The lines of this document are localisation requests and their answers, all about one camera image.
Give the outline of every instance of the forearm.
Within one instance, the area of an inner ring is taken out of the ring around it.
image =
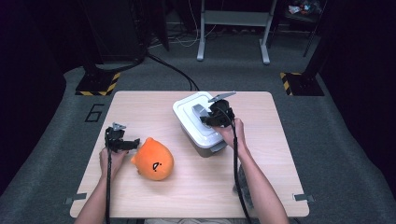
[[[75,224],[103,223],[106,211],[106,179],[100,178],[91,197],[81,209]]]
[[[244,168],[247,185],[260,223],[289,223],[283,204],[271,183],[253,160],[248,148],[241,147],[238,153],[239,160]]]

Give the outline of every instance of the electrical cable on floor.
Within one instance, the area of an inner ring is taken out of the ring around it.
[[[154,56],[154,55],[152,55],[152,54],[150,54],[150,53],[147,53],[147,56],[148,56],[150,59],[152,59],[153,61],[157,62],[157,63],[163,64],[163,65],[165,65],[166,67],[172,68],[173,70],[175,70],[175,71],[177,71],[178,73],[180,73],[183,77],[185,77],[185,78],[189,81],[189,83],[190,83],[190,91],[192,91],[192,85],[194,86],[194,88],[195,88],[196,91],[199,91],[199,88],[198,88],[198,86],[196,85],[196,83],[195,83],[189,76],[187,76],[185,73],[183,73],[183,72],[180,71],[179,69],[175,68],[173,65],[171,65],[171,64],[169,64],[169,63],[166,63],[165,61],[163,61],[162,59],[160,59],[160,58],[157,57],[157,56]]]
[[[111,69],[104,69],[104,68],[99,68],[101,70],[103,70],[104,72],[110,72],[110,73],[119,73],[119,72],[123,72],[126,71],[128,69],[131,69],[133,67],[138,66],[139,64],[141,64],[143,62],[143,59],[135,59],[133,61],[133,63],[122,66],[122,67],[118,67],[118,68],[111,68]]]
[[[191,15],[192,15],[192,19],[193,19],[194,24],[195,24],[196,37],[195,37],[195,40],[193,40],[193,42],[192,42],[191,44],[189,44],[189,45],[183,45],[182,42],[181,42],[179,39],[176,38],[176,40],[179,41],[179,44],[180,44],[181,46],[183,46],[183,47],[191,47],[193,44],[195,44],[195,42],[197,42],[197,41],[199,40],[199,34],[198,34],[197,23],[196,23],[196,21],[195,21],[194,15],[192,14],[191,0],[189,0],[189,6],[190,6],[190,13],[191,13]]]

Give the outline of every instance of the container lid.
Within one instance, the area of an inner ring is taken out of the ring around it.
[[[198,147],[202,148],[211,148],[223,140],[221,134],[201,122],[199,112],[196,110],[196,108],[203,108],[204,113],[210,112],[208,108],[212,103],[208,101],[212,98],[207,91],[198,91],[187,98],[176,101],[173,105],[174,112],[187,134]]]

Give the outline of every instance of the stuffed toy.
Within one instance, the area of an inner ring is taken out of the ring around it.
[[[131,158],[137,172],[151,180],[163,180],[172,174],[174,158],[169,149],[149,137]]]

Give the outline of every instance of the wooden table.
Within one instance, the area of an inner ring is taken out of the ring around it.
[[[192,91],[118,91],[108,110],[78,193],[92,194],[100,177],[99,152],[105,145],[105,129],[113,122],[127,126],[123,139],[153,137],[167,146],[174,158],[173,173],[163,181],[139,175],[125,158],[111,185],[112,217],[130,218],[243,218],[241,204],[233,193],[233,150],[230,147],[209,158],[199,156],[182,130],[173,103]],[[212,96],[222,92],[210,92]],[[286,136],[272,95],[264,91],[240,91],[228,97],[235,115],[245,123],[247,145],[283,203],[288,217],[305,217],[303,194]],[[86,200],[74,201],[70,210],[77,217]],[[255,217],[254,210],[249,211]]]

